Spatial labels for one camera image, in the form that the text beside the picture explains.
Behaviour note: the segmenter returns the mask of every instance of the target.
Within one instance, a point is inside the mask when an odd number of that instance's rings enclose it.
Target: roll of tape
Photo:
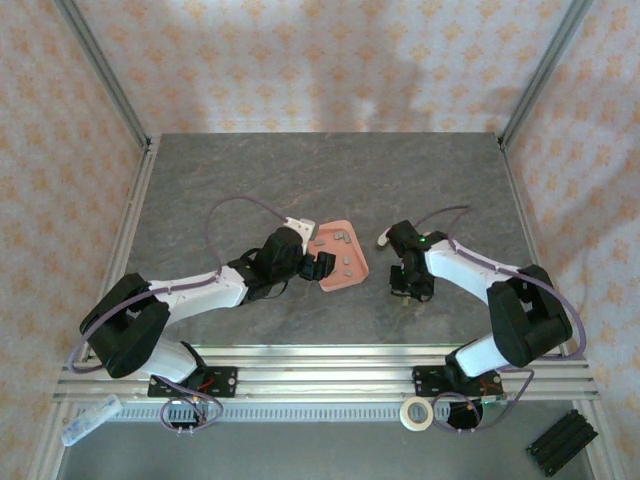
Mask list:
[[[409,418],[409,408],[411,408],[412,405],[422,405],[424,407],[427,412],[427,418],[424,422],[414,422],[413,420],[411,420],[411,418]],[[426,430],[429,425],[433,423],[433,407],[426,399],[422,397],[411,397],[402,404],[402,407],[400,407],[400,421],[405,426],[405,428],[411,430],[412,432],[421,432],[423,430]]]

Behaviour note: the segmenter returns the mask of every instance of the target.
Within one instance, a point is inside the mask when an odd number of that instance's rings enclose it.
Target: wallpaper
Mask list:
[[[542,263],[580,307],[628,478],[640,471],[640,4],[596,0],[510,152]]]
[[[140,152],[50,0],[0,2],[0,478],[26,478]]]
[[[147,132],[499,131],[569,0],[80,0]]]

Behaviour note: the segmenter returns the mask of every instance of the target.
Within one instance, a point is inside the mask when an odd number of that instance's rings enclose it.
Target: pink foam piece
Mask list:
[[[344,238],[336,240],[334,235],[344,232],[349,235],[351,243],[344,241]],[[315,242],[324,241],[324,245],[317,246]],[[309,242],[309,253],[314,256],[318,252],[333,253],[336,256],[335,271],[327,278],[320,281],[320,288],[325,292],[332,292],[340,288],[350,287],[362,283],[369,275],[369,266],[364,258],[358,237],[353,230],[353,225],[348,220],[336,220],[335,222],[324,223],[318,227],[316,238]],[[343,258],[349,257],[349,265],[345,265]],[[344,274],[350,270],[351,276]]]

